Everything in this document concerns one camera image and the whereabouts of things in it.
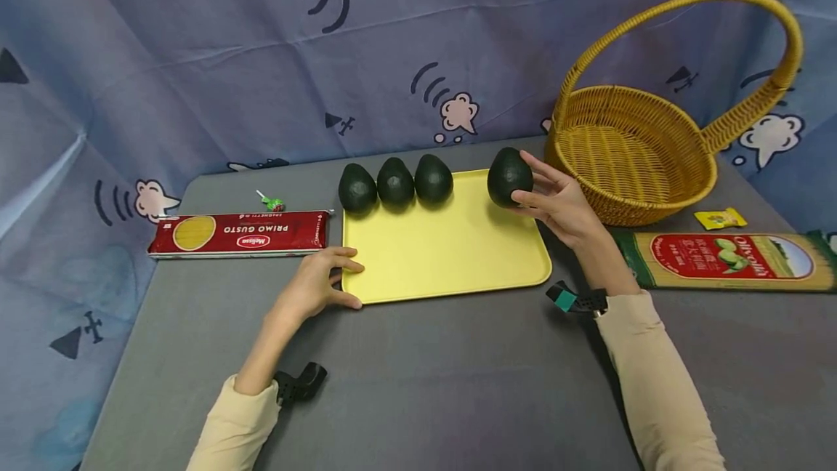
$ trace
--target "black wrist mount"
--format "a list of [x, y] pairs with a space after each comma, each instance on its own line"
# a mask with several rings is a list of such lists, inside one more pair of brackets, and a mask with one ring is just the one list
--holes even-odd
[[282, 406], [290, 406], [297, 401], [314, 398], [326, 379], [328, 371], [316, 362], [308, 362], [298, 377], [292, 377], [284, 371], [278, 371], [273, 378], [279, 384], [279, 396], [276, 400]]
[[546, 290], [546, 296], [566, 313], [585, 313], [600, 317], [607, 312], [607, 291], [593, 289], [586, 293], [575, 293], [563, 280]]

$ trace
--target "yellow tray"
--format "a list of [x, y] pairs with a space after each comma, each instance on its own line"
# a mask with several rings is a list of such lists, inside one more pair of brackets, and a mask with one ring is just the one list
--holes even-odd
[[380, 203], [367, 216], [343, 212], [343, 244], [356, 247], [363, 273], [343, 273], [343, 288], [363, 304], [534, 286], [552, 262], [534, 219], [497, 207], [488, 169], [453, 173], [445, 205], [418, 200], [393, 213]]

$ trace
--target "woven basket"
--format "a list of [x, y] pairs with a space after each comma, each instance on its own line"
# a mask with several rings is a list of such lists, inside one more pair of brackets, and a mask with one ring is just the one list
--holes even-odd
[[[645, 20], [684, 5], [744, 1], [768, 9], [787, 35], [782, 62], [758, 91], [703, 130], [664, 98], [626, 86], [573, 91], [593, 59]], [[608, 225], [660, 221], [709, 194], [717, 180], [715, 153], [736, 140], [781, 100], [802, 60], [802, 33], [776, 0], [673, 0], [634, 16], [590, 46], [561, 86], [546, 141], [546, 162], [571, 174]]]

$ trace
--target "human hand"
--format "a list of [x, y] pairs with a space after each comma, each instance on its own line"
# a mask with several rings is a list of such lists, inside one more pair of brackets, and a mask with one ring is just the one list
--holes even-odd
[[356, 296], [332, 287], [341, 279], [341, 273], [331, 274], [332, 269], [343, 267], [355, 273], [363, 271], [363, 266], [350, 258], [355, 255], [357, 250], [352, 247], [326, 247], [303, 258], [296, 275], [277, 297], [271, 315], [302, 323], [329, 304], [361, 309], [363, 304]]
[[535, 190], [512, 192], [511, 199], [525, 206], [513, 212], [539, 219], [573, 250], [607, 234], [575, 179], [525, 151], [521, 158], [533, 170]]

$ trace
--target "cloth backdrop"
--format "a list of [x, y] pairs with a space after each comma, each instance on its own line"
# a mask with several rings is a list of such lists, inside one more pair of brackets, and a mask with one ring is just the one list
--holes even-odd
[[[0, 0], [0, 469], [77, 467], [154, 222], [196, 176], [540, 134], [579, 54], [662, 1]], [[795, 90], [723, 157], [799, 230], [835, 232], [837, 0], [783, 1], [806, 36]], [[770, 15], [701, 4], [582, 85], [706, 124], [782, 50]]]

